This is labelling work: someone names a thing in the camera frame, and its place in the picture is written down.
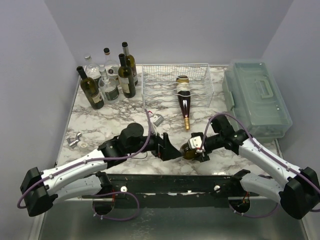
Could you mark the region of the green bottle silver neck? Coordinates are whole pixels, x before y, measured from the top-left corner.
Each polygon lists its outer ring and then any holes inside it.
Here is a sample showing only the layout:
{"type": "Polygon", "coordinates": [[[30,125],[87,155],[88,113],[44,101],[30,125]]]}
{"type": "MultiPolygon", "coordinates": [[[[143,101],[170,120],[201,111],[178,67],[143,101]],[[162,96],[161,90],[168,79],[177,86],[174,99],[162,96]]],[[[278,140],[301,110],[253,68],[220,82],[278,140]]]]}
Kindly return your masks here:
{"type": "Polygon", "coordinates": [[[180,153],[181,156],[185,159],[185,160],[197,160],[203,151],[198,150],[198,149],[191,149],[189,147],[188,143],[184,143],[181,147],[180,147],[180,153]]]}

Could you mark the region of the red wine bottle gold cap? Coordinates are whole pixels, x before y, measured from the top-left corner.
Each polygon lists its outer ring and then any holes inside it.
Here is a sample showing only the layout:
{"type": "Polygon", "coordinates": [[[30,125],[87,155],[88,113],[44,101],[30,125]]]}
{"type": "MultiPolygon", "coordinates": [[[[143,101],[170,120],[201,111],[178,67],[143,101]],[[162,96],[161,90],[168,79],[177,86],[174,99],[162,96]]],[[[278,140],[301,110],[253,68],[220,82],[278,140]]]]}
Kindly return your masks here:
{"type": "Polygon", "coordinates": [[[186,75],[179,75],[176,78],[176,92],[180,110],[184,120],[184,127],[190,130],[190,107],[191,107],[191,91],[190,81],[186,75]]]}

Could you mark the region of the green bottle black neck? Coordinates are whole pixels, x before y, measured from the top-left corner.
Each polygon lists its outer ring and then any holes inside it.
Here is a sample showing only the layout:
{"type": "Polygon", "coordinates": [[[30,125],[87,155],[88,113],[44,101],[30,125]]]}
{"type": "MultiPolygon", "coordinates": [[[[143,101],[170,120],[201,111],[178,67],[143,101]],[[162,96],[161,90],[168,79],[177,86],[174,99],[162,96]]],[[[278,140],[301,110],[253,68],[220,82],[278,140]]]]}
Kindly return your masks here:
{"type": "Polygon", "coordinates": [[[118,69],[118,78],[122,92],[126,98],[133,98],[136,95],[136,86],[132,69],[127,65],[126,57],[123,53],[118,55],[120,67],[118,69]]]}

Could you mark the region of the clear bottle dark label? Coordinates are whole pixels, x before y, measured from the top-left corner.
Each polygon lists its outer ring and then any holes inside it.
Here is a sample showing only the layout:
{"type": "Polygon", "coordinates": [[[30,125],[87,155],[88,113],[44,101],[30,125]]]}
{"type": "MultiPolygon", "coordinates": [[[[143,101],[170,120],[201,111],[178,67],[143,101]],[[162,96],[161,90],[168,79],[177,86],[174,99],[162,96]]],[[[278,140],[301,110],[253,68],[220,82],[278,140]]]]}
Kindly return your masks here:
{"type": "Polygon", "coordinates": [[[101,66],[98,68],[98,70],[101,75],[98,85],[104,102],[107,104],[113,104],[117,102],[120,94],[116,81],[108,77],[105,67],[101,66]]]}

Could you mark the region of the dark green wine bottle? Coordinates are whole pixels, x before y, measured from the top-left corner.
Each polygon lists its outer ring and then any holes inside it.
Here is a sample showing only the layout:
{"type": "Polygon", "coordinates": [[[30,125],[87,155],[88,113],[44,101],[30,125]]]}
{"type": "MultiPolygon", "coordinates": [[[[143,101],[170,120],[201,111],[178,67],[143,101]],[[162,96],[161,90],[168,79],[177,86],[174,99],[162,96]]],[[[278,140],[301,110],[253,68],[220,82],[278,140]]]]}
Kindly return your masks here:
{"type": "Polygon", "coordinates": [[[123,54],[125,55],[126,64],[131,68],[134,84],[137,85],[138,75],[137,75],[135,58],[130,54],[128,43],[125,41],[122,42],[122,50],[123,50],[123,54]]]}

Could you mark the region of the clear bottle white label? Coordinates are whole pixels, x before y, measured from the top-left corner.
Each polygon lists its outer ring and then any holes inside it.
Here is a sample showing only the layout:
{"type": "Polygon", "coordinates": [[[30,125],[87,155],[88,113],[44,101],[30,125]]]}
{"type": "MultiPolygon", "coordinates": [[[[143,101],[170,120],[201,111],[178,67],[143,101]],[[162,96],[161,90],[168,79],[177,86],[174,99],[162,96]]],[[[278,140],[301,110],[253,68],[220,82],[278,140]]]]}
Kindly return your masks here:
{"type": "Polygon", "coordinates": [[[113,59],[111,58],[111,53],[109,48],[104,48],[103,53],[105,56],[105,63],[104,63],[104,68],[106,70],[107,76],[114,80],[117,84],[117,86],[120,86],[120,81],[119,81],[119,76],[118,76],[118,70],[120,65],[113,59]]]}

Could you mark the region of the clear bottle green label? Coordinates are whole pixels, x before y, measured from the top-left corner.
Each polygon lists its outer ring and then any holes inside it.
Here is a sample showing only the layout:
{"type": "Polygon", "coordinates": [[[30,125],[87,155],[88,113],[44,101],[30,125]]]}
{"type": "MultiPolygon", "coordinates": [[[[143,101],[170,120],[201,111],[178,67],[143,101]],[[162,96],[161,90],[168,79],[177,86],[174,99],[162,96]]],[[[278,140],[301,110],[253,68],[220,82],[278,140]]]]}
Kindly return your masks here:
{"type": "Polygon", "coordinates": [[[100,66],[93,61],[91,55],[88,53],[84,55],[84,59],[86,61],[86,66],[84,68],[86,75],[89,78],[92,78],[98,85],[102,77],[99,71],[100,66]]]}

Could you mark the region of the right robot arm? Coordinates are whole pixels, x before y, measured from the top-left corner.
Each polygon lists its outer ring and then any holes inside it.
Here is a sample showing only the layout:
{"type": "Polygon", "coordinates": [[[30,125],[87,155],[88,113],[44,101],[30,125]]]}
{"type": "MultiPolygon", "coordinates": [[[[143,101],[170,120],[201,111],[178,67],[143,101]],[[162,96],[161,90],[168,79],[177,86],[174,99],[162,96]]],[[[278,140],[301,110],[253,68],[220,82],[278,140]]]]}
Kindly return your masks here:
{"type": "Polygon", "coordinates": [[[291,217],[300,220],[307,213],[318,213],[320,183],[317,173],[310,167],[304,169],[282,159],[259,143],[243,126],[235,131],[229,122],[232,115],[226,112],[212,116],[206,125],[216,133],[207,137],[193,136],[188,147],[198,154],[225,148],[246,158],[269,174],[269,178],[241,170],[233,175],[230,191],[241,196],[245,192],[268,198],[282,207],[291,217]]]}

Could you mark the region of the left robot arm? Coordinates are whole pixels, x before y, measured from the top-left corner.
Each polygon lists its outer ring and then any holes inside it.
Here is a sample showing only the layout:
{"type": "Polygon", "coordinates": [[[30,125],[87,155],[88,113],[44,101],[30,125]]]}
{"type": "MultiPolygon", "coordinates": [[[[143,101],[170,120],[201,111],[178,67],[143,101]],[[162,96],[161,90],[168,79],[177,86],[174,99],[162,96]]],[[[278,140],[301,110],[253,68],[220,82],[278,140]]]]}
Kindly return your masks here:
{"type": "Polygon", "coordinates": [[[107,197],[112,186],[104,170],[124,163],[140,153],[151,152],[162,161],[181,157],[181,152],[170,142],[167,133],[154,133],[153,127],[144,128],[130,123],[120,135],[105,141],[97,149],[65,165],[40,171],[29,169],[21,183],[21,198],[17,207],[26,209],[30,217],[47,212],[61,201],[85,195],[107,197]]]}

